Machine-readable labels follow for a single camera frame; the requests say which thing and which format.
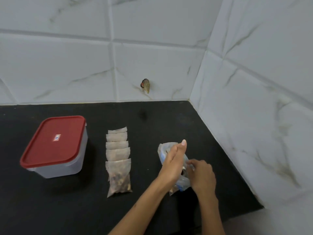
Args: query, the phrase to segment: red lid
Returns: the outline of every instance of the red lid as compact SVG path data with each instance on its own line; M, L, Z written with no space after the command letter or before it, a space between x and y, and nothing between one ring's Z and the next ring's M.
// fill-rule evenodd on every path
M21 166L33 168L72 161L78 155L85 123L82 116L45 119L25 149Z

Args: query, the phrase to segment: plastic container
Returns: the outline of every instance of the plastic container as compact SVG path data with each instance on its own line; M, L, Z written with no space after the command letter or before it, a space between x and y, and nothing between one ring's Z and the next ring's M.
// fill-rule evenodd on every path
M48 118L29 142L20 164L44 178L76 174L83 166L87 140L84 117Z

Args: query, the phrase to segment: label sticker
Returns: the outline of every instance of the label sticker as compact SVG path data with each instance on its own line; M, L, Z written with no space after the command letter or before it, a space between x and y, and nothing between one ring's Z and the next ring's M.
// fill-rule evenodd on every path
M54 137L53 141L59 141L59 138L60 138L60 134L56 134L56 136Z

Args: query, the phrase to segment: person's right arm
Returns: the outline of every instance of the person's right arm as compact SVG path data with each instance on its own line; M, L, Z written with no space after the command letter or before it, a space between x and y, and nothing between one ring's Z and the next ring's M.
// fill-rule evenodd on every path
M218 200L215 196L216 179L212 166L205 161L189 160L187 164L191 187L197 194L202 219L202 235L225 235L218 210Z

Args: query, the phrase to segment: forearm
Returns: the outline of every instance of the forearm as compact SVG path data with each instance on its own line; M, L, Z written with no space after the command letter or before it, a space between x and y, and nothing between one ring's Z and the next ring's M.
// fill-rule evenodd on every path
M143 234L166 193L162 183L154 180L109 235Z
M225 235L215 195L200 196L202 235Z

